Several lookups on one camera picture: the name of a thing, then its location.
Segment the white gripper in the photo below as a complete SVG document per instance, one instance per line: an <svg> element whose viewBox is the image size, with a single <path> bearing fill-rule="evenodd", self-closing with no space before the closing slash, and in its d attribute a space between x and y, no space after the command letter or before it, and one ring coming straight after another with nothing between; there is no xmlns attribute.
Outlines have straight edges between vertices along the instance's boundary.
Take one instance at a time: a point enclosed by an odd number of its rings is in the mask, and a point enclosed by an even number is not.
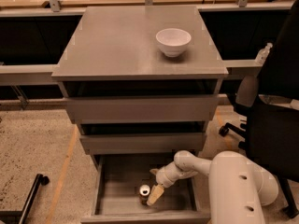
<svg viewBox="0 0 299 224"><path fill-rule="evenodd" d="M161 169L150 169L149 172L156 175L156 182L151 189L147 199L147 205L154 205L158 199L164 194L164 189L174 185L179 179L186 175L186 172L178 168L173 162L163 166Z"/></svg>

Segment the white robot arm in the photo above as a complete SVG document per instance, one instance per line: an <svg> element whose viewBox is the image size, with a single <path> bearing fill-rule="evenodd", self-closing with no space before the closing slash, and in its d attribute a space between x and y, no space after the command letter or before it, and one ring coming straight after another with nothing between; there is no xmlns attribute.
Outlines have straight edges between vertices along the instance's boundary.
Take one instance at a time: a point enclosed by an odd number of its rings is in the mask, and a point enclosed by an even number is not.
<svg viewBox="0 0 299 224"><path fill-rule="evenodd" d="M233 151L223 151L208 160L181 150L172 162L151 172L156 184L151 188L148 206L155 204L164 190L178 180L206 175L212 224L265 224L263 207L278 196L274 176Z"/></svg>

